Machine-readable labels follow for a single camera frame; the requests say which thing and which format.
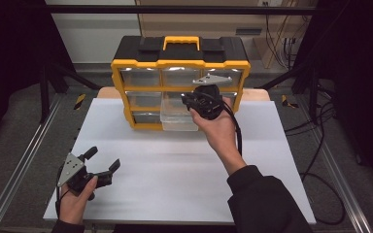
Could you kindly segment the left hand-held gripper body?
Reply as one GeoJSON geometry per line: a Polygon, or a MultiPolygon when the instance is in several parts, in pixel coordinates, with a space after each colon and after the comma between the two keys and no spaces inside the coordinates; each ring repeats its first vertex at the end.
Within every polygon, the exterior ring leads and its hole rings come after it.
{"type": "Polygon", "coordinates": [[[57,177],[57,187],[62,187],[64,184],[69,186],[69,190],[78,196],[85,188],[86,184],[93,178],[97,177],[96,188],[111,185],[113,173],[109,171],[101,173],[89,173],[85,166],[86,159],[84,155],[75,156],[69,153],[60,167],[60,172],[57,177]]]}

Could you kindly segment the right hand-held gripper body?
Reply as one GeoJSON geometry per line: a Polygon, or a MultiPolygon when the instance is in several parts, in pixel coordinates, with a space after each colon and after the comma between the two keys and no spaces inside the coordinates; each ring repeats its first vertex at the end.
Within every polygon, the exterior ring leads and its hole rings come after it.
{"type": "Polygon", "coordinates": [[[201,117],[213,120],[216,119],[222,111],[226,111],[230,116],[233,115],[232,110],[223,101],[218,87],[218,83],[230,83],[230,77],[207,74],[192,82],[197,84],[197,88],[192,92],[193,109],[199,113],[201,117]]]}

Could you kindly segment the clear plastic drawer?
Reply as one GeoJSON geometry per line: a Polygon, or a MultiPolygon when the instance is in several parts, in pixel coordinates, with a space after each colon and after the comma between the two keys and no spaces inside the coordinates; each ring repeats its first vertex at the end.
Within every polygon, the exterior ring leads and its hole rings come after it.
{"type": "Polygon", "coordinates": [[[160,107],[160,121],[164,131],[197,131],[181,92],[163,92],[160,107]]]}

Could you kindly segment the yellow black drawer organizer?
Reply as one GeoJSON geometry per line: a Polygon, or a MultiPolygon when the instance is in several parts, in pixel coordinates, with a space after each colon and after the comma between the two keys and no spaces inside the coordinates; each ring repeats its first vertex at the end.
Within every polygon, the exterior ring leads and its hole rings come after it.
{"type": "MultiPolygon", "coordinates": [[[[132,68],[217,68],[243,69],[243,80],[238,87],[235,100],[231,100],[233,113],[239,110],[243,95],[245,78],[249,75],[251,64],[239,37],[219,37],[205,39],[198,36],[142,37],[125,36],[121,39],[112,60],[112,79],[123,102],[123,114],[128,121],[131,113],[124,91],[119,87],[119,69],[132,68]]],[[[135,130],[163,130],[162,124],[128,124],[135,130]]]]}

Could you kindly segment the person's right hand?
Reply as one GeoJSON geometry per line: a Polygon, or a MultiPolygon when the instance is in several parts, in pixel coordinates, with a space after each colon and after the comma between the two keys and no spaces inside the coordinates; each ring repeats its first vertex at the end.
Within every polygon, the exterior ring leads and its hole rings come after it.
{"type": "Polygon", "coordinates": [[[236,143],[235,123],[230,114],[223,110],[212,120],[200,116],[194,109],[190,109],[193,122],[204,132],[210,147],[218,156],[240,154],[236,143]]]}

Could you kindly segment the person's left hand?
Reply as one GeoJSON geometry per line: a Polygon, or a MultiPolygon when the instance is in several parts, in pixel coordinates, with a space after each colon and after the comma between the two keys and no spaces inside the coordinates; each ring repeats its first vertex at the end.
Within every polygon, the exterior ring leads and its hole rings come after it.
{"type": "Polygon", "coordinates": [[[59,219],[71,224],[83,224],[86,203],[95,190],[98,178],[93,177],[78,195],[74,195],[67,184],[61,187],[59,219]]]}

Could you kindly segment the grid of clear drawers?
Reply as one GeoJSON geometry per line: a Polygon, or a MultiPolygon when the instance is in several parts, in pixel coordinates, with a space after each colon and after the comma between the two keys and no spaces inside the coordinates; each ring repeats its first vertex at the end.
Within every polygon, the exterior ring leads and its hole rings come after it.
{"type": "Polygon", "coordinates": [[[119,69],[119,87],[129,105],[129,122],[160,124],[162,100],[168,100],[175,110],[184,111],[181,94],[205,84],[216,84],[221,94],[235,100],[243,73],[243,69],[236,68],[125,67],[119,69]]]}

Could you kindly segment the black metal stand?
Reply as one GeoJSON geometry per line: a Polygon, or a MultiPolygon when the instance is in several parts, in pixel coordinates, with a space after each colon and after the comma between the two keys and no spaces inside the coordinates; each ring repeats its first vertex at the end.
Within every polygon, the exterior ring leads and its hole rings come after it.
{"type": "Polygon", "coordinates": [[[283,75],[279,76],[278,78],[275,78],[268,83],[262,84],[259,88],[269,90],[277,84],[288,80],[289,78],[295,78],[295,81],[291,87],[291,91],[294,94],[302,94],[305,92],[306,89],[309,89],[308,117],[315,124],[317,124],[319,77],[313,65],[301,63],[291,70],[283,73],[283,75]]]}
{"type": "Polygon", "coordinates": [[[39,73],[41,93],[41,123],[44,123],[50,115],[49,84],[52,85],[56,93],[66,93],[69,85],[65,82],[65,77],[72,78],[74,81],[81,83],[92,90],[100,90],[102,88],[101,85],[93,83],[78,75],[75,71],[67,69],[59,64],[52,63],[44,65],[39,73]]]}

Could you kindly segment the right yellow clamp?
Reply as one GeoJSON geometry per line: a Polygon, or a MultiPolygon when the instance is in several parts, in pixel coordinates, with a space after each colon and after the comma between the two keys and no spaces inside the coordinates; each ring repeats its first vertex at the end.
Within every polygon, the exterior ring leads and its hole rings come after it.
{"type": "Polygon", "coordinates": [[[290,103],[287,99],[286,95],[282,95],[282,106],[283,107],[289,107],[293,109],[299,108],[299,106],[296,103],[290,103]]]}

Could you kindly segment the black metal crossbar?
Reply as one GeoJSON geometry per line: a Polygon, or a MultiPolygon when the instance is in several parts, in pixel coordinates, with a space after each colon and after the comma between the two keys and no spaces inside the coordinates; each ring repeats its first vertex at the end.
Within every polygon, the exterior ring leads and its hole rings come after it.
{"type": "Polygon", "coordinates": [[[47,5],[54,14],[190,14],[190,15],[287,15],[313,16],[317,8],[231,7],[231,6],[123,6],[123,5],[47,5]]]}

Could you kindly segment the dark curtain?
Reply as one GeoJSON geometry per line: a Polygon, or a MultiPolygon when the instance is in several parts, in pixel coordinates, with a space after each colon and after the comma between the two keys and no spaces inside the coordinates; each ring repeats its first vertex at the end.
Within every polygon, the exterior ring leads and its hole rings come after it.
{"type": "Polygon", "coordinates": [[[318,0],[326,15],[314,16],[303,39],[315,41],[316,70],[335,85],[335,106],[362,160],[373,169],[373,0],[318,0]]]}
{"type": "Polygon", "coordinates": [[[58,92],[67,90],[59,65],[74,69],[45,0],[0,0],[0,121],[10,96],[40,81],[40,73],[58,92]]]}

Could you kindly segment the aluminium floor rail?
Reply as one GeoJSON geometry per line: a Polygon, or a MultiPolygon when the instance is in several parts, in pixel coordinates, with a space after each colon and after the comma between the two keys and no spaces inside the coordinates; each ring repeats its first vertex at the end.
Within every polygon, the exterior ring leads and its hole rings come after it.
{"type": "Polygon", "coordinates": [[[324,128],[323,128],[323,119],[322,115],[318,114],[317,120],[318,123],[315,124],[308,117],[308,103],[307,99],[302,96],[296,97],[299,108],[302,111],[303,115],[307,117],[307,120],[312,123],[310,126],[310,131],[314,135],[314,139],[318,144],[318,148],[314,153],[312,160],[309,162],[306,171],[301,176],[301,180],[304,180],[307,175],[311,172],[311,169],[318,157],[321,156],[328,175],[331,178],[333,187],[336,190],[336,194],[341,199],[344,204],[344,210],[346,215],[349,217],[352,226],[355,229],[356,233],[372,233],[372,229],[369,225],[369,222],[363,213],[359,203],[356,200],[356,197],[348,184],[348,181],[342,172],[341,167],[337,163],[335,157],[333,156],[328,144],[324,139],[324,128]]]}
{"type": "Polygon", "coordinates": [[[55,94],[53,96],[50,110],[47,118],[38,125],[32,139],[30,140],[27,148],[25,149],[20,161],[17,164],[14,172],[6,183],[5,188],[0,194],[0,223],[3,219],[3,216],[7,212],[9,206],[11,205],[17,190],[29,169],[30,164],[32,163],[40,145],[44,141],[44,138],[51,126],[51,123],[58,112],[59,106],[64,99],[64,94],[55,94]]]}

